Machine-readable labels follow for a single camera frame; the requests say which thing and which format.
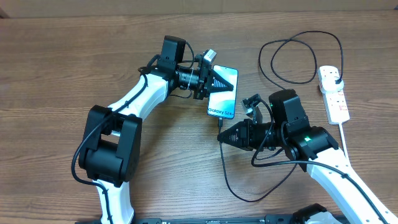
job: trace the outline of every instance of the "phone screen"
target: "phone screen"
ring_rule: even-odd
[[[213,71],[218,73],[230,84],[233,91],[210,93],[207,114],[220,118],[233,119],[235,117],[236,87],[238,85],[238,71],[234,68],[215,65]]]

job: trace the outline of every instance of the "power strip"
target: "power strip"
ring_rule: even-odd
[[[335,80],[340,77],[340,74],[336,67],[329,65],[319,68],[318,77],[328,122],[329,124],[338,124],[344,154],[349,163],[347,146],[343,132],[343,123],[349,120],[347,102],[343,92],[344,83],[343,81],[340,84],[335,83]]]

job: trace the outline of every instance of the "wall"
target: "wall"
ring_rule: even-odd
[[[397,0],[0,0],[11,18],[381,10],[397,5]]]

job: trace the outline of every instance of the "wooden table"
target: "wooden table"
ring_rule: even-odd
[[[341,39],[351,163],[398,214],[397,21],[397,11],[0,20],[0,223],[71,223],[101,216],[96,189],[72,178],[72,155],[89,109],[124,96],[138,81],[137,68],[160,53],[164,35],[188,40],[196,54],[216,50],[216,64],[239,70],[241,100],[255,93],[266,99],[279,90],[258,71],[261,45],[304,30],[325,30]],[[319,65],[340,67],[332,37],[305,34],[299,39],[314,48]],[[263,51],[268,74],[277,46]],[[287,45],[276,56],[275,69],[291,80],[309,79],[314,69],[310,51]],[[338,127],[327,123],[317,80],[278,82],[296,89],[312,125],[325,127],[340,141]],[[340,213],[300,169],[259,203],[234,198],[223,177],[217,119],[206,115],[206,107],[207,100],[170,97],[145,120],[139,168],[131,181],[138,218],[258,217],[317,202]],[[225,121],[224,128],[244,118],[237,105],[235,119]],[[255,169],[252,152],[225,146],[224,153],[230,184],[245,198],[260,197],[291,169]],[[86,176],[80,169],[78,175]]]

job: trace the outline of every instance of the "wooden surface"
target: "wooden surface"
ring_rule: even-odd
[[[393,10],[397,0],[0,0],[11,18]]]
[[[71,223],[101,216],[96,189],[72,178],[72,155],[89,109],[124,96],[138,81],[136,69],[160,53],[164,35],[187,39],[195,53],[216,50],[216,64],[239,70],[241,100],[255,93],[266,99],[279,90],[258,72],[260,46],[304,30],[325,30],[341,39],[351,163],[398,214],[397,21],[397,11],[0,20],[0,223]],[[300,39],[314,48],[319,65],[340,67],[332,37]],[[277,46],[263,51],[267,73]],[[276,56],[275,69],[291,80],[307,80],[313,73],[310,51],[289,44]],[[338,127],[327,123],[316,80],[278,82],[296,89],[312,125],[340,141]],[[259,203],[234,198],[224,182],[217,119],[206,115],[206,106],[207,100],[170,97],[145,120],[139,168],[131,181],[139,218],[258,217],[313,203],[340,213],[300,169]],[[223,129],[244,118],[237,105],[235,119],[225,121]],[[257,169],[250,165],[252,152],[225,146],[224,153],[230,184],[245,198],[260,197],[291,168]],[[78,169],[78,175],[85,172]]]

